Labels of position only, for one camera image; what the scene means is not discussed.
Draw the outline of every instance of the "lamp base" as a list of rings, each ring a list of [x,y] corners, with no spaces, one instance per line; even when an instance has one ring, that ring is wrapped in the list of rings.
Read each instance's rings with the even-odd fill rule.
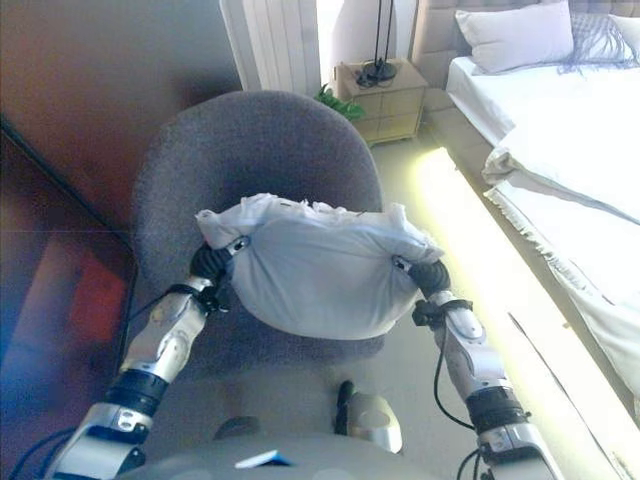
[[[379,59],[377,62],[367,63],[362,68],[362,73],[370,82],[386,82],[396,76],[397,69],[390,63]]]

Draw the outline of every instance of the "headboard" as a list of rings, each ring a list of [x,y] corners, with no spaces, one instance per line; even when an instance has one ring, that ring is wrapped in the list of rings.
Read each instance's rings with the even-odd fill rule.
[[[419,0],[411,53],[412,63],[431,87],[444,88],[449,63],[470,49],[454,19],[456,10],[521,8],[538,0]],[[640,17],[640,0],[569,0],[572,11]]]

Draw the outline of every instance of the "green plant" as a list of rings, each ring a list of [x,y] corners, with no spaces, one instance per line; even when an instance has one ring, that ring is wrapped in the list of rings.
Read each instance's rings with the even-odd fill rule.
[[[324,103],[327,107],[333,108],[350,122],[365,116],[366,113],[360,105],[353,103],[353,100],[343,102],[342,100],[337,99],[333,96],[333,90],[327,88],[327,85],[328,83],[325,83],[313,98]]]

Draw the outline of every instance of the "chair backrest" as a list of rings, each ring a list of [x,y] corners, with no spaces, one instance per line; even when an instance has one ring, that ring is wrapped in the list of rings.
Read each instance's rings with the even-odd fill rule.
[[[234,92],[180,113],[151,145],[134,190],[134,250],[161,293],[202,244],[194,215],[272,193],[380,211],[371,154],[353,126],[287,92]]]

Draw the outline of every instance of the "bedside table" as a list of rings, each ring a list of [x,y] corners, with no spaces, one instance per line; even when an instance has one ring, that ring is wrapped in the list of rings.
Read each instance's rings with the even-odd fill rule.
[[[353,99],[366,115],[353,122],[369,144],[415,137],[420,125],[424,95],[429,84],[405,59],[388,60],[398,73],[375,87],[356,83],[363,64],[341,64],[335,68],[336,96]]]

